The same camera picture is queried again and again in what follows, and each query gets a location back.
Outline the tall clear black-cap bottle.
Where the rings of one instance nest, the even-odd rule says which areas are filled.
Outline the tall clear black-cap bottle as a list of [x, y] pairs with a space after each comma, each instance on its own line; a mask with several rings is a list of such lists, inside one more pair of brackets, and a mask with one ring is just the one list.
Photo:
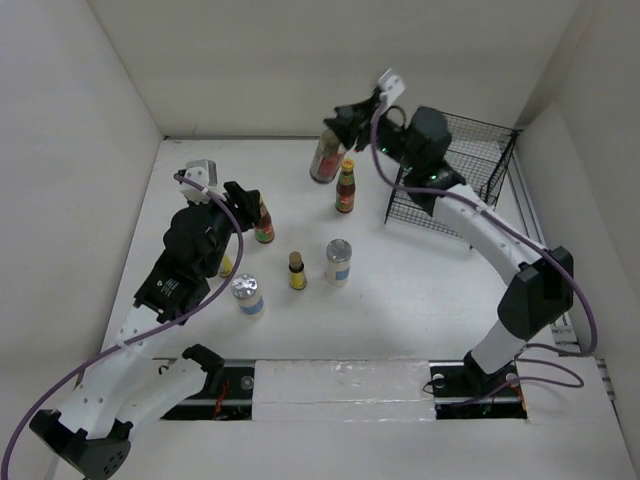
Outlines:
[[340, 167], [344, 157], [345, 149], [329, 128], [326, 128], [320, 135], [316, 151], [310, 166], [311, 178], [322, 184], [331, 182]]

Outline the white jar silver lid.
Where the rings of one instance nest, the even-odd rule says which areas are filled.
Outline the white jar silver lid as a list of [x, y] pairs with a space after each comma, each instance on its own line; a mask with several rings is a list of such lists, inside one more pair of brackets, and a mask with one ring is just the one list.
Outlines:
[[264, 298], [258, 280], [250, 274], [236, 276], [231, 282], [231, 292], [240, 311], [252, 319], [260, 319], [264, 314]]
[[326, 247], [325, 279], [333, 286], [347, 284], [350, 274], [352, 246], [344, 239], [333, 239]]

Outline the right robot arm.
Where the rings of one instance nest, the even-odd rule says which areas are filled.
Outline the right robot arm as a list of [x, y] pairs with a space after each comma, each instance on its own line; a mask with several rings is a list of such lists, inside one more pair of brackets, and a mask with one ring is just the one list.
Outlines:
[[505, 283], [496, 323], [463, 359], [462, 381], [479, 397], [495, 389], [540, 330], [572, 307], [573, 257], [522, 236], [480, 200], [445, 158], [452, 135], [442, 112], [421, 106], [399, 125], [388, 119], [389, 108], [376, 90], [367, 100], [335, 108], [323, 123], [344, 147], [369, 147], [398, 162], [405, 175], [397, 189], [466, 240]]

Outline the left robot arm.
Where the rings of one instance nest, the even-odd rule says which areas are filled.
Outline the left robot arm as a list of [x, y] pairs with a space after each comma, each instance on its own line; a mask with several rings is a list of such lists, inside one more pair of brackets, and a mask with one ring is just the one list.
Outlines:
[[223, 195], [176, 175], [187, 199], [163, 235], [164, 249], [134, 296], [113, 344], [80, 368], [82, 380], [57, 408], [35, 408], [30, 430], [87, 479], [109, 479], [123, 465], [141, 428], [181, 400], [222, 387], [224, 360], [189, 347], [160, 380], [140, 391], [134, 382], [177, 328], [210, 304], [229, 240], [260, 220], [260, 194], [225, 183]]

